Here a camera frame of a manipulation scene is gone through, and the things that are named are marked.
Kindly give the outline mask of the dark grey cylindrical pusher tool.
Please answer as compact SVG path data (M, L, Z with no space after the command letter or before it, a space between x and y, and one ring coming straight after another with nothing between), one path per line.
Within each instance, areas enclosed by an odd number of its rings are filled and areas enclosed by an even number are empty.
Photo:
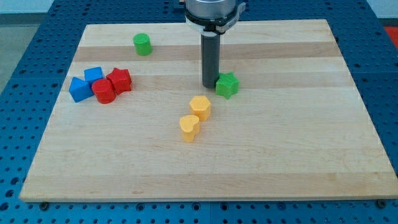
M219 79L220 36L201 36L201 71L202 85L214 88Z

